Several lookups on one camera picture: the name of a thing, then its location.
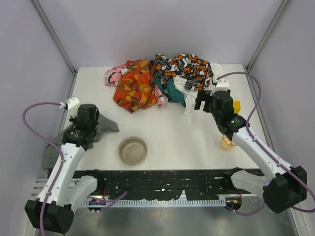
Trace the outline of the white cloth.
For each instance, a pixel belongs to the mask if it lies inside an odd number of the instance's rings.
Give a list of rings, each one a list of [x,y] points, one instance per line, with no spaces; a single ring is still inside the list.
[[[223,69],[220,64],[215,62],[211,62],[210,64],[214,74],[213,79],[217,79],[219,76],[223,75]],[[184,79],[180,76],[175,76],[173,81],[175,88],[184,96],[185,111],[183,112],[183,115],[187,116],[194,109],[197,91],[185,89],[185,83],[187,82],[187,79]]]

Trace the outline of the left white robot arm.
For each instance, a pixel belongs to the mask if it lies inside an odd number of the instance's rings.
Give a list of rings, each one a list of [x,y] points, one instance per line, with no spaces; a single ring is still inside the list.
[[[105,187],[103,174],[92,170],[69,189],[77,165],[97,134],[98,118],[96,105],[79,105],[77,115],[70,118],[72,126],[64,132],[61,146],[50,144],[59,153],[55,166],[37,198],[25,205],[32,226],[40,229],[42,235],[46,231],[66,234],[81,203]]]

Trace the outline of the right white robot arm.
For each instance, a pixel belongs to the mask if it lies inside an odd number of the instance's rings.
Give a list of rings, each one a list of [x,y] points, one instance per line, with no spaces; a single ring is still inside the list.
[[[256,176],[235,168],[230,182],[237,189],[253,193],[264,200],[274,213],[281,213],[307,198],[307,172],[293,167],[276,155],[250,128],[245,118],[234,112],[230,91],[197,93],[195,109],[211,113],[219,132],[235,142],[263,172]]]

